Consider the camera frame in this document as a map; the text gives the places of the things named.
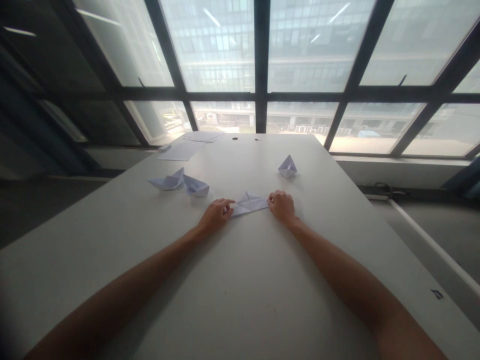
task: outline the window pane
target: window pane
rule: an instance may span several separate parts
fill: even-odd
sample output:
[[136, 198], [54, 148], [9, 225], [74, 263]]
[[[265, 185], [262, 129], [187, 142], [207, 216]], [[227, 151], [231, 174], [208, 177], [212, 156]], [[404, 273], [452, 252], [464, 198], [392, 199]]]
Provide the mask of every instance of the window pane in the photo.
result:
[[52, 90], [103, 90], [49, 0], [5, 0], [0, 21], [2, 35]]
[[444, 104], [404, 155], [464, 156], [480, 142], [480, 104]]
[[267, 134], [313, 134], [323, 145], [338, 102], [269, 102]]
[[123, 86], [172, 87], [144, 0], [74, 0]]
[[480, 93], [480, 61], [456, 87], [454, 93]]
[[140, 145], [112, 101], [64, 101], [92, 140], [101, 145]]
[[479, 15], [478, 0], [396, 0], [360, 85], [431, 85]]
[[181, 101], [125, 101], [150, 145], [165, 145], [191, 132]]
[[190, 92], [255, 92], [254, 1], [161, 0]]
[[255, 133], [253, 101], [192, 101], [191, 107], [199, 130]]
[[351, 102], [330, 151], [389, 154], [422, 108], [420, 103]]
[[271, 0], [268, 92], [342, 92], [374, 0]]
[[0, 45], [0, 67], [9, 72], [26, 90], [40, 92], [42, 89], [28, 72]]
[[82, 132], [74, 125], [67, 115], [55, 104], [50, 101], [39, 101], [42, 108], [60, 125], [60, 127], [77, 143], [84, 143], [88, 139]]

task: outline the black window frame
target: black window frame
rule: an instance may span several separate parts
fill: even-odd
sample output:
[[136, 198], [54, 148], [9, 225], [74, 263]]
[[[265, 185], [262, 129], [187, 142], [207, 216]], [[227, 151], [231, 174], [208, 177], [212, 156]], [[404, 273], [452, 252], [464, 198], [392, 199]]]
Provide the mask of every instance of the black window frame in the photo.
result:
[[159, 0], [144, 0], [144, 2], [163, 51], [174, 87], [122, 86], [84, 19], [76, 11], [72, 0], [50, 0], [50, 4], [100, 80], [105, 89], [103, 92], [57, 92], [49, 90], [46, 84], [43, 83], [42, 77], [29, 66], [28, 61], [22, 58], [21, 54], [17, 53], [15, 48], [8, 42], [5, 37], [5, 30], [3, 28], [0, 30], [0, 45], [44, 89], [42, 92], [32, 92], [33, 97], [39, 101], [50, 101], [62, 109], [89, 139], [89, 141], [82, 143], [83, 146], [112, 147], [101, 142], [93, 142], [91, 140], [92, 137], [85, 132], [82, 122], [63, 105], [64, 101], [112, 101], [140, 143], [140, 146], [122, 144], [118, 144], [118, 146], [143, 149], [155, 149], [157, 146], [152, 146], [148, 143], [125, 105], [125, 101], [180, 101], [185, 107], [193, 131], [198, 131], [198, 125], [191, 105], [193, 101], [255, 102], [255, 127], [256, 132], [259, 134], [265, 133], [267, 129], [268, 102], [336, 102], [338, 107], [324, 143], [326, 150], [329, 150], [332, 145], [349, 103], [424, 103], [424, 108], [406, 129], [403, 136], [399, 138], [390, 153], [330, 153], [332, 155], [360, 157], [465, 160], [471, 160], [480, 153], [479, 138], [479, 143], [465, 156], [403, 155], [404, 150], [443, 104], [480, 104], [480, 93], [453, 93], [480, 59], [480, 20], [477, 21], [432, 85], [360, 86], [362, 77], [394, 3], [394, 0], [377, 0], [373, 6], [363, 40], [343, 92], [269, 93], [270, 0], [254, 0], [255, 93], [188, 92]]

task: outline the forearm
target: forearm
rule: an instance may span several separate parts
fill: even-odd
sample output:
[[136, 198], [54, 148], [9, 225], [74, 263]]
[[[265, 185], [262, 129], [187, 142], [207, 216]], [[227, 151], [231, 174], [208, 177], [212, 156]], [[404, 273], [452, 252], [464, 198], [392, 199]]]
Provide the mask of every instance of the forearm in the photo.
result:
[[365, 267], [298, 218], [287, 224], [340, 299], [371, 330], [397, 312], [406, 311], [397, 298]]
[[126, 325], [205, 238], [194, 228], [109, 283], [74, 310], [26, 359], [89, 356]]

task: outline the gray floor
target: gray floor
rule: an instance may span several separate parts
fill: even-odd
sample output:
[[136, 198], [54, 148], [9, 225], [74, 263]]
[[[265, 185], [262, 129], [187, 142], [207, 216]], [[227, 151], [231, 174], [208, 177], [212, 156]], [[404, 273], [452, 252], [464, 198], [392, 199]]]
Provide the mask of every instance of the gray floor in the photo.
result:
[[0, 182], [0, 249], [103, 184], [51, 178]]
[[[387, 201], [374, 208], [480, 331], [480, 299]], [[480, 211], [468, 206], [402, 201], [401, 207], [477, 282], [480, 274]]]

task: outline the table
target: table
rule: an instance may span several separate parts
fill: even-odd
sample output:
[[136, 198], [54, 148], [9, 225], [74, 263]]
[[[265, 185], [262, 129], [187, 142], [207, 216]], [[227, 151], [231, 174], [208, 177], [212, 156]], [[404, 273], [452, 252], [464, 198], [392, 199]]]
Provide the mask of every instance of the table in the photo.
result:
[[[291, 155], [292, 179], [277, 171]], [[156, 154], [0, 252], [3, 309], [18, 355], [88, 297], [180, 237], [215, 198], [292, 194], [314, 230], [357, 259], [450, 359], [480, 334], [321, 144], [310, 135], [225, 134], [190, 161]], [[185, 173], [207, 198], [147, 179]], [[431, 289], [443, 292], [438, 300]], [[107, 347], [112, 359], [372, 359], [375, 344], [268, 209], [233, 218], [184, 262]]]

